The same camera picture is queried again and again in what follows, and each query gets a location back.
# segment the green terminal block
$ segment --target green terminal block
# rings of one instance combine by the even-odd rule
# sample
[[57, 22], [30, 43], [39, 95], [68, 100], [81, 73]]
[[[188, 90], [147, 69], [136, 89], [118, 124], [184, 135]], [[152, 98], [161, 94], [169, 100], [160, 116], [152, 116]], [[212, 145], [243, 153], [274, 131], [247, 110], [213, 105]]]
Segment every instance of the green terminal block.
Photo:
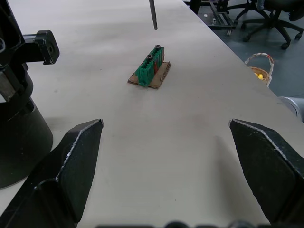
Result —
[[154, 75], [161, 67], [165, 57], [165, 48], [156, 45], [153, 51], [147, 55], [140, 67], [135, 71], [138, 77], [138, 84], [143, 87], [148, 87]]

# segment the white table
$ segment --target white table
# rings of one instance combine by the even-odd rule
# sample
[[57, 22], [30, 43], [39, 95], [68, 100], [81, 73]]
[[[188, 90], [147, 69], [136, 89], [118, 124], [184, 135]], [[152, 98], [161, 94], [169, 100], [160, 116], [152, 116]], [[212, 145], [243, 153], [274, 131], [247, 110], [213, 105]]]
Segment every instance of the white table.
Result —
[[[28, 71], [54, 146], [73, 126], [104, 120], [79, 228], [267, 222], [228, 122], [270, 127], [302, 155], [304, 126], [182, 1], [155, 1], [158, 31], [148, 0], [10, 4], [24, 34], [52, 30], [60, 48], [55, 65], [32, 63]], [[160, 89], [128, 84], [156, 44], [172, 62]], [[0, 190], [1, 213], [21, 184]]]

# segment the cardboard piece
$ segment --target cardboard piece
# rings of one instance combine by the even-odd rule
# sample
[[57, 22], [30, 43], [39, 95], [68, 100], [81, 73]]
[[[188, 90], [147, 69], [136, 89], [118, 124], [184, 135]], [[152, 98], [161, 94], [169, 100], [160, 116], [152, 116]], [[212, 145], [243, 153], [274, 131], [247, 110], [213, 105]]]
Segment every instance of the cardboard piece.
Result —
[[[159, 70], [154, 75], [154, 78], [152, 79], [149, 87], [153, 89], [158, 89], [166, 78], [170, 67], [170, 62], [163, 62]], [[138, 77], [135, 75], [135, 73], [132, 74], [132, 76], [128, 79], [128, 83], [138, 85]]]

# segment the wicker basket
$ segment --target wicker basket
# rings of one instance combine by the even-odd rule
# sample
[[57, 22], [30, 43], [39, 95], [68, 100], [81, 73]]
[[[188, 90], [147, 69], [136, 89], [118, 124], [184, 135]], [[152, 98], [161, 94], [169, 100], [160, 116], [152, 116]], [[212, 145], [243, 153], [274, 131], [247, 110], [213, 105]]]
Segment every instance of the wicker basket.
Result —
[[260, 68], [257, 68], [257, 67], [253, 67], [253, 66], [249, 66], [249, 68], [256, 74], [262, 74], [263, 75], [263, 78], [261, 78], [260, 80], [264, 81], [267, 85], [267, 87], [269, 87], [269, 84], [272, 80], [272, 72], [274, 70], [274, 61], [273, 59], [271, 58], [270, 55], [266, 54], [266, 53], [256, 53], [256, 54], [253, 54], [249, 59], [247, 59], [245, 61], [245, 64], [247, 65], [249, 63], [249, 61], [254, 58], [254, 57], [257, 57], [257, 56], [265, 56], [269, 59], [269, 63], [270, 63], [270, 70], [269, 70], [269, 73], [267, 73], [265, 70], [263, 69], [260, 69]]

